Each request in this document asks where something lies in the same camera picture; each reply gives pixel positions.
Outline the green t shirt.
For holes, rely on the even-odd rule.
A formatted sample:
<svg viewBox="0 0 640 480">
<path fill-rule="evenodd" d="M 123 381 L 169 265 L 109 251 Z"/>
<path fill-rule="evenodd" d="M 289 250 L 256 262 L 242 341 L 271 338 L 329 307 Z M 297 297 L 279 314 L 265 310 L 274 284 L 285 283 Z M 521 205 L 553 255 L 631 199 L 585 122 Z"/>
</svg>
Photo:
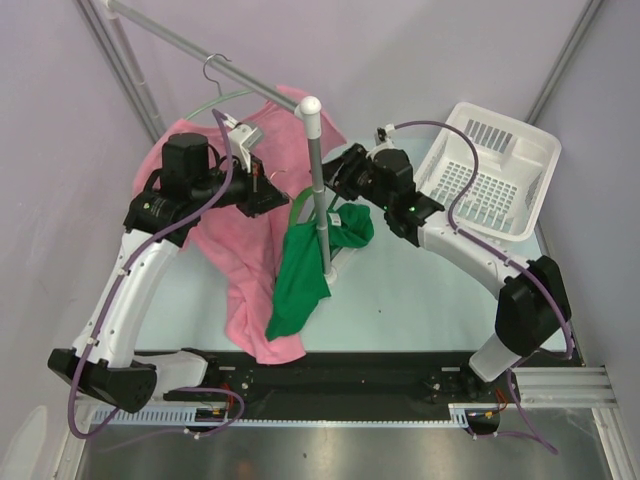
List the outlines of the green t shirt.
<svg viewBox="0 0 640 480">
<path fill-rule="evenodd" d="M 371 210 L 366 205 L 345 203 L 336 210 L 330 209 L 327 220 L 332 251 L 361 249 L 374 237 Z M 316 222 L 288 226 L 266 339 L 273 341 L 299 333 L 320 301 L 330 296 Z"/>
</svg>

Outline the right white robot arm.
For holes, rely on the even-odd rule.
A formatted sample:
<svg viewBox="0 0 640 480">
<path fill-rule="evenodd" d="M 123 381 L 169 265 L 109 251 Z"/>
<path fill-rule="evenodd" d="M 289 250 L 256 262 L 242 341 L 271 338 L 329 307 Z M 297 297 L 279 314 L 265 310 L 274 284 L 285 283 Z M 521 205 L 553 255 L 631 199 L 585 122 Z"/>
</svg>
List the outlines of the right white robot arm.
<svg viewBox="0 0 640 480">
<path fill-rule="evenodd" d="M 384 148 L 370 154 L 354 144 L 323 164 L 322 172 L 326 187 L 339 197 L 376 205 L 396 236 L 450 261 L 497 299 L 494 332 L 461 376 L 469 399 L 486 400 L 500 375 L 557 330 L 571 333 L 571 307 L 558 264 L 546 255 L 518 257 L 451 226 L 444 206 L 418 190 L 404 151 Z"/>
</svg>

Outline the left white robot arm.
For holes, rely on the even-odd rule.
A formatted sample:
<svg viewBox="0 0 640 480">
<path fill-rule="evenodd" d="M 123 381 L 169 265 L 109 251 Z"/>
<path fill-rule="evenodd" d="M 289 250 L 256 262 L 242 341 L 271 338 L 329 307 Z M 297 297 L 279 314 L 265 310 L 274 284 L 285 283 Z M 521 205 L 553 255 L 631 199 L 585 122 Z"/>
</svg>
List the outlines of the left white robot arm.
<svg viewBox="0 0 640 480">
<path fill-rule="evenodd" d="M 130 203 L 100 303 L 73 345 L 51 352 L 52 372 L 78 392 L 129 413 L 182 388 L 202 400 L 219 392 L 221 376 L 204 353 L 137 357 L 134 350 L 161 278 L 207 210 L 234 206 L 255 218 L 286 204 L 251 152 L 261 139 L 259 128 L 236 126 L 220 154 L 202 134 L 169 136 L 160 167 Z"/>
</svg>

